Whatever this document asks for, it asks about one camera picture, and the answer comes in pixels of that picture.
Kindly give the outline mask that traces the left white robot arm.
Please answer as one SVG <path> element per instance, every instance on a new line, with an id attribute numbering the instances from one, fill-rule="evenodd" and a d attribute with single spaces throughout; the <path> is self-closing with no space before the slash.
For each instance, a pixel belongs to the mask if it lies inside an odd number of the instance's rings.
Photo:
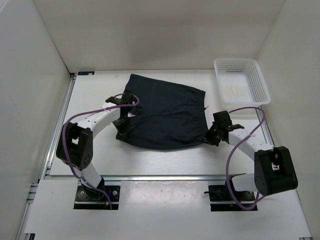
<path id="1" fill-rule="evenodd" d="M 100 200 L 105 194 L 103 177 L 92 164 L 94 138 L 113 123 L 129 128 L 126 123 L 131 111 L 129 105 L 102 107 L 78 113 L 62 127 L 56 157 L 70 168 L 93 200 Z"/>

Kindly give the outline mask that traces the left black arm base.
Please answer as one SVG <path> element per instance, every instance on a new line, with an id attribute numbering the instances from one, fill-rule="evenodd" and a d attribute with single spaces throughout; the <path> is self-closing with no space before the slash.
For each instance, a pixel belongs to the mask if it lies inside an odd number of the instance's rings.
<path id="1" fill-rule="evenodd" d="M 111 204 L 107 197 L 98 192 L 95 194 L 86 186 L 78 184 L 73 208 L 75 210 L 118 210 L 120 201 L 120 185 L 105 185 L 104 192 L 108 195 Z"/>

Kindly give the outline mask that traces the dark navy sport shorts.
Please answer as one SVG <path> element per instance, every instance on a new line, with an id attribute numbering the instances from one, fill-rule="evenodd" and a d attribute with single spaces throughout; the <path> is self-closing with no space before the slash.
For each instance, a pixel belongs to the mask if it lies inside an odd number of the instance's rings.
<path id="1" fill-rule="evenodd" d="M 208 131 L 205 91 L 195 87 L 131 74 L 125 93 L 139 98 L 130 117 L 133 129 L 116 139 L 157 151 L 193 148 Z"/>

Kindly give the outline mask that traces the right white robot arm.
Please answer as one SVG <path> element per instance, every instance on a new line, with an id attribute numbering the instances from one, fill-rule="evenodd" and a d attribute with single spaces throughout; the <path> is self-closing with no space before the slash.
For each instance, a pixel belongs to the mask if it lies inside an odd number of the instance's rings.
<path id="1" fill-rule="evenodd" d="M 254 173 L 230 177 L 224 193 L 230 200 L 238 199 L 243 192 L 258 192 L 262 196 L 274 195 L 298 187 L 298 179 L 288 148 L 275 147 L 263 142 L 240 124 L 218 127 L 214 124 L 204 139 L 218 146 L 224 141 L 245 153 L 254 162 Z"/>

